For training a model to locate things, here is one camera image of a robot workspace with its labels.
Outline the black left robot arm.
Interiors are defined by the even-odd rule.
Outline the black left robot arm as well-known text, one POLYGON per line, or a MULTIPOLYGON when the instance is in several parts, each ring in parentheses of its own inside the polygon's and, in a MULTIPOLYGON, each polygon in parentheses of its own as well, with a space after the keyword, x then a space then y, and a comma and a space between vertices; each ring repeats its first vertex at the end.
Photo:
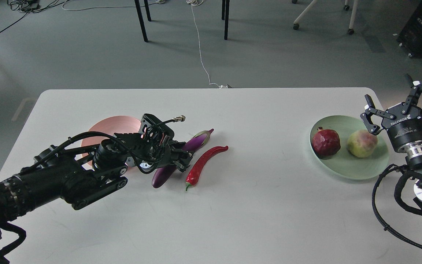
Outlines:
POLYGON ((183 115, 161 121, 144 114, 137 133, 83 132, 50 146, 32 166, 0 181, 0 264, 8 264, 5 255, 26 238, 25 230, 11 223, 18 217, 59 198, 82 209, 124 187, 128 168, 144 174, 168 165, 186 170, 193 154, 173 139, 168 126, 184 120, 183 115))

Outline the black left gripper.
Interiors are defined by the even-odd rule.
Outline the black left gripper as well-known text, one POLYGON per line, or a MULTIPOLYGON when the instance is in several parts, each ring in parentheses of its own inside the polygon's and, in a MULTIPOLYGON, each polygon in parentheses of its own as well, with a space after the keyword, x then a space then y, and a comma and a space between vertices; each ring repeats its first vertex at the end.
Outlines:
POLYGON ((112 169, 127 165, 148 174, 159 167, 163 159, 178 159, 159 168, 159 173, 184 172, 194 152, 186 150, 187 142, 168 142, 167 133, 93 133, 105 137, 97 147, 92 165, 97 169, 112 169))

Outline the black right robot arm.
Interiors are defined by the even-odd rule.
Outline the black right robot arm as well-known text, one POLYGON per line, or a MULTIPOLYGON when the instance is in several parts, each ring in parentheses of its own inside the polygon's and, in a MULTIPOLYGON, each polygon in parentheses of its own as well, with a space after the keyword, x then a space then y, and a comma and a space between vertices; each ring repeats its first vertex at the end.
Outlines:
POLYGON ((422 83, 414 81, 409 74, 406 79, 410 90, 403 102, 383 111, 375 108, 370 95, 365 95, 367 104, 360 118, 370 134, 386 131, 393 150, 406 155, 404 165, 390 164, 378 176, 371 196, 374 215, 384 231, 422 250, 422 244, 387 224, 376 206, 377 188, 382 180, 391 172, 399 172, 401 176, 394 188, 395 201, 406 212, 422 216, 422 83))

